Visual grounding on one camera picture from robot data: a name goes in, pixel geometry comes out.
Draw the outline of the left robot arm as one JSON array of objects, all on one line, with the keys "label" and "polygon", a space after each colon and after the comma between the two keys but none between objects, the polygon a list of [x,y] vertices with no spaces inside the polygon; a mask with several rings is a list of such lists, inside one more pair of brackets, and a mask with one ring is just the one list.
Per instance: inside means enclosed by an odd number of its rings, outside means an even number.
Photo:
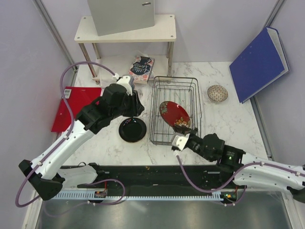
[{"label": "left robot arm", "polygon": [[32,161],[21,161],[19,168],[43,200],[50,200],[63,187],[82,184],[101,187],[105,177],[92,165],[67,170],[61,166],[113,119],[137,117],[143,110],[133,84],[113,83],[104,89],[102,96],[82,108],[62,138]]}]

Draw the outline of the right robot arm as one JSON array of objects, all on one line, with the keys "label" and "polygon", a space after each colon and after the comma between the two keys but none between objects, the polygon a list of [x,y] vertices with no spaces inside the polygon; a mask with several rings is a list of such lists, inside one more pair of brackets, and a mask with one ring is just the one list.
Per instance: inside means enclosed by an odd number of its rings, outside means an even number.
[{"label": "right robot arm", "polygon": [[305,201],[305,168],[278,163],[257,157],[233,146],[228,146],[217,134],[204,138],[197,136],[197,129],[174,125],[172,150],[188,148],[209,162],[215,162],[223,172],[218,176],[220,190],[237,186],[266,188],[290,193],[294,200]]}]

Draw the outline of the brown patterned bowl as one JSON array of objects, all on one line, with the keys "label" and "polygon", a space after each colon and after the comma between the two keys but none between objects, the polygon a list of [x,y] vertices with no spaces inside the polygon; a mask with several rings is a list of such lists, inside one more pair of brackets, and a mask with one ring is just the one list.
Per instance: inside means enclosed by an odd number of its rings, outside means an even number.
[{"label": "brown patterned bowl", "polygon": [[212,85],[208,88],[207,95],[215,102],[223,102],[228,98],[228,91],[221,85]]}]

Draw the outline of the dark brown plate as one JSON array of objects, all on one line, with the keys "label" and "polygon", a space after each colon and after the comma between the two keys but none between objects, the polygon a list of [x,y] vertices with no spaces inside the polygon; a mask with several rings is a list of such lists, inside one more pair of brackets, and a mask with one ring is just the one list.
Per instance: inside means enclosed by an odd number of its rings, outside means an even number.
[{"label": "dark brown plate", "polygon": [[179,104],[172,101],[164,101],[159,106],[161,118],[173,129],[191,126],[190,116]]}]

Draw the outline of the black plate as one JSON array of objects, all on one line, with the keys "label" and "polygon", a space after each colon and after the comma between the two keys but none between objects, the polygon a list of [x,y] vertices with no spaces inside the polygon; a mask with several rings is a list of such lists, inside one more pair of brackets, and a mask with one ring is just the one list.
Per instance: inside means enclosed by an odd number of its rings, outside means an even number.
[{"label": "black plate", "polygon": [[146,124],[139,118],[127,118],[119,126],[120,137],[128,142],[135,143],[142,140],[147,132]]}]

